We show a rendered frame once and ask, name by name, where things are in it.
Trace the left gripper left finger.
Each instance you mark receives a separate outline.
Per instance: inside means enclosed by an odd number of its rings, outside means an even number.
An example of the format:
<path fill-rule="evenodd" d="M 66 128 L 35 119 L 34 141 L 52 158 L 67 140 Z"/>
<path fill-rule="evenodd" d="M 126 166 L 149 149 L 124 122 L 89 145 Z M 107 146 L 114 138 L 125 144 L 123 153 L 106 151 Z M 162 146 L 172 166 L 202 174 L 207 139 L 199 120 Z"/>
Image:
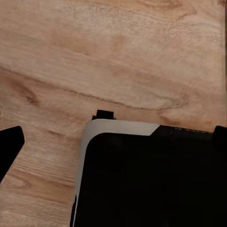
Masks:
<path fill-rule="evenodd" d="M 0 131 L 0 183 L 25 143 L 21 126 Z"/>

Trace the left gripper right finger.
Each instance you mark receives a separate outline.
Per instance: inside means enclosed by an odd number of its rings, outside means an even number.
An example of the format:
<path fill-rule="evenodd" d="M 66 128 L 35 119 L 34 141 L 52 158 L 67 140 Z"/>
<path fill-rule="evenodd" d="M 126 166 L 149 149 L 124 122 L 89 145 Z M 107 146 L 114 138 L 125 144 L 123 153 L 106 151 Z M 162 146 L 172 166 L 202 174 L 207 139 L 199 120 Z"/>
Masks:
<path fill-rule="evenodd" d="M 214 133 L 213 133 L 213 138 L 212 138 L 212 143 L 222 156 L 222 158 L 225 160 L 227 164 L 227 128 L 222 127 L 222 126 L 216 126 Z"/>

